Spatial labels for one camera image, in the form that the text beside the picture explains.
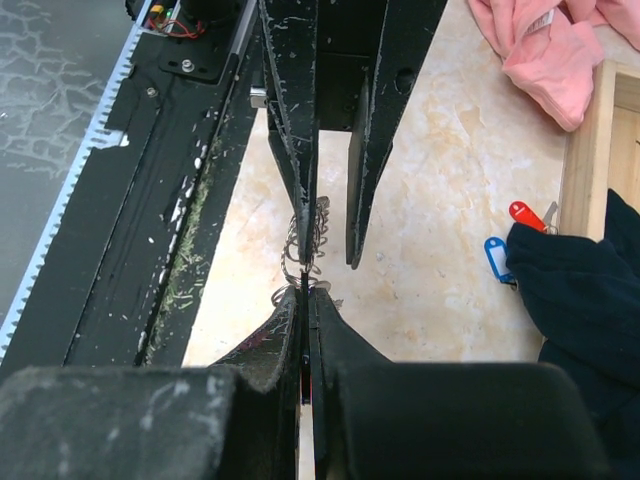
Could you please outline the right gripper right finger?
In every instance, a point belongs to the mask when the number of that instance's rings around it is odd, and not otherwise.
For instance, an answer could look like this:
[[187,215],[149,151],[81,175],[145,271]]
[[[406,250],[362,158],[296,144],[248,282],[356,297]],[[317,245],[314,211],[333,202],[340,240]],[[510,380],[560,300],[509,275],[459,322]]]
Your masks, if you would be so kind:
[[344,478],[339,372],[390,360],[341,317],[326,289],[312,289],[308,307],[315,477]]

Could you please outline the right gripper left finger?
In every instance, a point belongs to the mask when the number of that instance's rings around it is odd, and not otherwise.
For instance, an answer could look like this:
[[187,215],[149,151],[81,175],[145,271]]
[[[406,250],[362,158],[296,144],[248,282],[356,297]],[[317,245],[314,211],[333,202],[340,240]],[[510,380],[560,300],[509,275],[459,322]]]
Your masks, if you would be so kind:
[[296,479],[300,423],[297,290],[213,366],[236,374],[219,479]]

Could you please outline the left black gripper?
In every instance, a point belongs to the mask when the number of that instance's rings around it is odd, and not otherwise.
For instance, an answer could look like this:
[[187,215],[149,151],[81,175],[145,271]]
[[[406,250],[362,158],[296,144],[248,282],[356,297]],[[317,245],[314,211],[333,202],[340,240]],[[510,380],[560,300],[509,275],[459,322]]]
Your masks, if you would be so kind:
[[359,267],[375,192],[446,5],[257,3],[268,140],[294,209],[301,261],[310,262],[313,250],[318,131],[354,125],[345,242],[346,264]]

